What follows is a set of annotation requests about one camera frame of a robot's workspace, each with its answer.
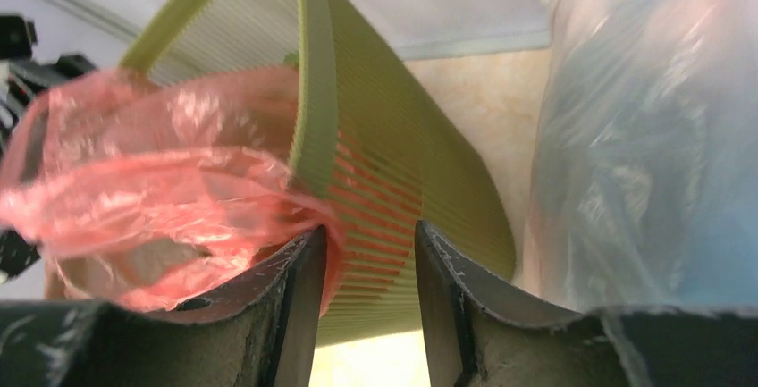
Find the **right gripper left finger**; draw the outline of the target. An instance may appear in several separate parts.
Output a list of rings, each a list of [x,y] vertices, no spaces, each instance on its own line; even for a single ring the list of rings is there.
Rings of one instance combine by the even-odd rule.
[[[316,345],[326,231],[291,241],[174,310],[100,300],[5,301],[4,386],[305,386]]]

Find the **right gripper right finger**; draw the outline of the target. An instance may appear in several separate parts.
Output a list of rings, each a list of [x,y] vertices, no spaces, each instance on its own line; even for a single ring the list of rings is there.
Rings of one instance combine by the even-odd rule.
[[[417,289],[434,386],[754,386],[753,307],[600,307],[539,299],[417,223]]]

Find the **red plastic trash bag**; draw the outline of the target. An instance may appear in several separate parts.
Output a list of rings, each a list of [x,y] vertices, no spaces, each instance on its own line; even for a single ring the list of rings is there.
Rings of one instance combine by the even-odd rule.
[[[339,287],[344,231],[288,165],[299,72],[219,72],[161,87],[130,70],[49,89],[41,173],[23,222],[73,299],[170,310],[305,231],[327,231],[321,298]]]

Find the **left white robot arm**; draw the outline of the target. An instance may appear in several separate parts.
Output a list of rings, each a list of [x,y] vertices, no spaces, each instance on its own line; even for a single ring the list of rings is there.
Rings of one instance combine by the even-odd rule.
[[[33,58],[38,36],[34,22],[19,14],[1,16],[1,282],[39,260],[37,239],[22,224],[39,211],[24,192],[43,164],[49,107],[39,97],[94,71],[81,54],[40,63]]]

